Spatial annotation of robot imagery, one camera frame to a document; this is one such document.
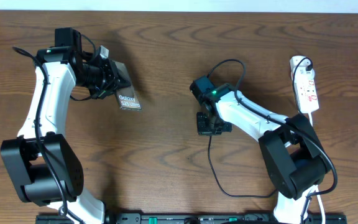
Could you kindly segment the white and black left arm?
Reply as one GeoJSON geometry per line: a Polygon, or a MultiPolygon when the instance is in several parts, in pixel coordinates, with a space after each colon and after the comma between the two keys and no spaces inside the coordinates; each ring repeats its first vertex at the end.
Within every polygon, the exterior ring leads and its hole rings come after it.
{"type": "Polygon", "coordinates": [[[139,101],[123,63],[105,47],[82,49],[84,35],[71,27],[55,30],[52,47],[32,56],[36,86],[25,123],[15,139],[1,144],[1,157],[21,201],[56,210],[38,215],[37,223],[115,223],[105,204],[85,189],[81,162],[65,139],[74,87],[88,89],[89,99],[115,96],[122,109],[139,101]]]}

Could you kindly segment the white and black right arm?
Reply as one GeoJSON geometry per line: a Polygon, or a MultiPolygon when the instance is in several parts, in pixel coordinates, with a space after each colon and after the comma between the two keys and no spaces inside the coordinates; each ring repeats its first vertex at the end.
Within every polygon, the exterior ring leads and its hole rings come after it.
{"type": "Polygon", "coordinates": [[[207,76],[193,81],[190,91],[204,109],[197,132],[216,136],[237,126],[260,147],[268,176],[278,191],[273,211],[281,223],[303,223],[318,185],[334,166],[308,119],[273,113],[250,101],[230,84],[216,87],[207,76]]]}

